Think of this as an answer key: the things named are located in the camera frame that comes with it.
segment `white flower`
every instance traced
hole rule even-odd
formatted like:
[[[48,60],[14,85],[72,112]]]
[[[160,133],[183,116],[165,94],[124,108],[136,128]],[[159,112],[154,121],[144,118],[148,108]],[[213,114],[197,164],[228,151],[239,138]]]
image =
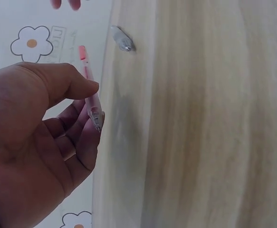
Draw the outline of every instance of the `white flower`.
[[[21,56],[22,61],[37,63],[40,56],[48,56],[53,51],[53,45],[48,38],[47,27],[27,26],[19,31],[18,39],[12,42],[10,50],[14,55]]]
[[[82,211],[78,215],[68,213],[62,217],[62,222],[64,225],[60,228],[91,228],[92,215],[87,211]]]

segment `wooden board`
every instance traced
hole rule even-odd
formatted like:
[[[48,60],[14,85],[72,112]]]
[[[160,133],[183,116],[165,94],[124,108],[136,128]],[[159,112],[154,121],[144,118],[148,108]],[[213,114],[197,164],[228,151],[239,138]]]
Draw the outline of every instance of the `wooden board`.
[[[115,0],[93,228],[277,228],[277,0]]]

